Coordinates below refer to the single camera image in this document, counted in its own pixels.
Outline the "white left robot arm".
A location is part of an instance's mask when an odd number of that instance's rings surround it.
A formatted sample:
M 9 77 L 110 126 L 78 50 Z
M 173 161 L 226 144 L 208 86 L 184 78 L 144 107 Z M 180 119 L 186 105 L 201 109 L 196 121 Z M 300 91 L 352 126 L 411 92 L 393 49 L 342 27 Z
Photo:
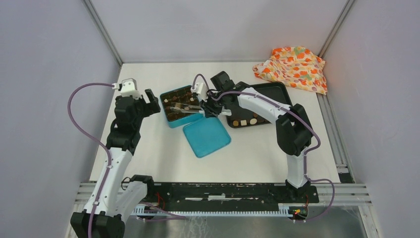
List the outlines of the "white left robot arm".
M 150 202 L 156 189 L 147 184 L 151 176 L 130 180 L 121 196 L 124 173 L 140 141 L 140 127 L 144 118 L 160 112 L 158 98 L 151 89 L 145 90 L 149 99 L 117 96 L 115 119 L 106 139 L 103 169 L 91 197 L 81 212 L 72 214 L 70 224 L 79 238 L 121 238 L 125 223 L 142 200 Z

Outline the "steel tongs with white handle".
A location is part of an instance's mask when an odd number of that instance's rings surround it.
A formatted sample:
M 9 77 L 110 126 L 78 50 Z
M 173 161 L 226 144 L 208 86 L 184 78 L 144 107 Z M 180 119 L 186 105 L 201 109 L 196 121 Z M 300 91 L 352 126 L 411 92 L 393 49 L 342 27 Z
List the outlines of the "steel tongs with white handle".
M 184 113 L 184 114 L 203 114 L 201 105 L 191 105 L 183 103 L 172 103 L 170 106 L 165 107 L 166 110 L 170 110 L 174 113 Z

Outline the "teal chocolate tin box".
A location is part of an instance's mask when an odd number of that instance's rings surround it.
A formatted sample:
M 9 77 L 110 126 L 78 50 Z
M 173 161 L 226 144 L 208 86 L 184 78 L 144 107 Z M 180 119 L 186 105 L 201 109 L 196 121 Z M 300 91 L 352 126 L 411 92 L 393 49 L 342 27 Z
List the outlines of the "teal chocolate tin box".
M 203 115 L 198 112 L 200 110 L 199 102 L 193 97 L 191 87 L 191 85 L 183 86 L 160 95 L 164 116 L 170 128 L 203 118 Z

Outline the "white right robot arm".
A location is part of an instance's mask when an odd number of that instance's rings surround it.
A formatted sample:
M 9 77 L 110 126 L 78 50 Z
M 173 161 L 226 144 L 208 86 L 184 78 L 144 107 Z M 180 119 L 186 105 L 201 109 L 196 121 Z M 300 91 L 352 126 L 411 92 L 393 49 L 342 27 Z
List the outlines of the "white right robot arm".
M 287 155 L 286 196 L 292 202 L 299 202 L 311 186 L 307 177 L 306 155 L 315 132 L 302 105 L 285 104 L 265 96 L 253 86 L 234 83 L 222 71 L 211 78 L 214 89 L 206 81 L 193 81 L 191 92 L 198 99 L 201 113 L 207 117 L 220 114 L 230 116 L 230 105 L 249 110 L 267 120 L 276 128 L 276 139 L 280 149 Z

